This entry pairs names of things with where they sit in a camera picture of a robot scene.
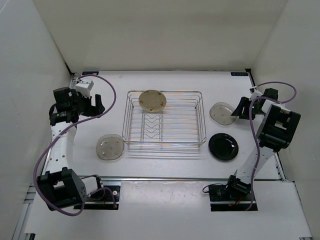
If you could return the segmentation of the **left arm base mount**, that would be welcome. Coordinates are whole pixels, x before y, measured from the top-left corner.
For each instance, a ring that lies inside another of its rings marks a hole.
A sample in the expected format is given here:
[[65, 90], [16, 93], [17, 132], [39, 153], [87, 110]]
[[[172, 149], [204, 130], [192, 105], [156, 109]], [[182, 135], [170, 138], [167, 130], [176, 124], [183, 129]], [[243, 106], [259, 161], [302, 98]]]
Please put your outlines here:
[[84, 204], [84, 210], [118, 210], [120, 204], [121, 185], [112, 183], [104, 185], [111, 190], [101, 190], [89, 197]]

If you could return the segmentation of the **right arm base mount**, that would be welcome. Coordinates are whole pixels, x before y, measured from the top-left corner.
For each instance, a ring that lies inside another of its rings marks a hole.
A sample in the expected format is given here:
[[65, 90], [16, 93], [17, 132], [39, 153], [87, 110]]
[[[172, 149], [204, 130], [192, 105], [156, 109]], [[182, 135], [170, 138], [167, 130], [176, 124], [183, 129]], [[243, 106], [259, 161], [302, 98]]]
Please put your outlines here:
[[209, 196], [211, 212], [250, 212], [258, 211], [255, 197], [252, 192], [247, 195], [232, 193], [225, 185], [214, 183], [202, 188], [202, 193]]

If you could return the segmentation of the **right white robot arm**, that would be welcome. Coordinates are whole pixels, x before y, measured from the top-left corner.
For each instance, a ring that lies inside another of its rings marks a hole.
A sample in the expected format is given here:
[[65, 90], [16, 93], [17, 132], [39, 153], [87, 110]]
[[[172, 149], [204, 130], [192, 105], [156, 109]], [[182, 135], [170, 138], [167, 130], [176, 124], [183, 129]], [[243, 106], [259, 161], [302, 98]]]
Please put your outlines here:
[[249, 98], [242, 97], [231, 116], [249, 120], [255, 147], [245, 163], [231, 175], [224, 193], [230, 200], [247, 196], [257, 173], [267, 160], [286, 149], [296, 132], [301, 115], [278, 101], [278, 91], [267, 88], [263, 93], [250, 89]]

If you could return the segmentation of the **beige round plate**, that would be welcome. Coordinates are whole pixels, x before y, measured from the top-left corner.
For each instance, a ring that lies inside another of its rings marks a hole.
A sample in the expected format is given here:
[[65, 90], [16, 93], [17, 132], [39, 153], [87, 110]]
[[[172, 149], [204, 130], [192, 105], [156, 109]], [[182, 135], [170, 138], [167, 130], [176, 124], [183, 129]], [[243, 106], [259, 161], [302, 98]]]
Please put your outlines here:
[[160, 113], [167, 105], [167, 98], [162, 92], [149, 89], [139, 95], [138, 103], [148, 113]]

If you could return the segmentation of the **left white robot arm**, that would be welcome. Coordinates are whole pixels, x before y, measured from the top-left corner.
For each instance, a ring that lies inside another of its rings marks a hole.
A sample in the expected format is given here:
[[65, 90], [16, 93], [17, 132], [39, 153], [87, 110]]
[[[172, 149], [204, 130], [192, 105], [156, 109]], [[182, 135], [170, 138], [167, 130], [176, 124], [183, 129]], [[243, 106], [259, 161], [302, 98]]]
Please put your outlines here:
[[51, 203], [51, 211], [81, 205], [88, 196], [100, 200], [105, 194], [98, 175], [80, 178], [71, 168], [77, 132], [74, 124], [80, 116], [95, 117], [105, 110], [99, 94], [95, 95], [97, 105], [92, 105], [91, 89], [82, 84], [53, 91], [55, 104], [49, 110], [49, 121], [54, 145], [44, 173], [36, 179], [40, 192]]

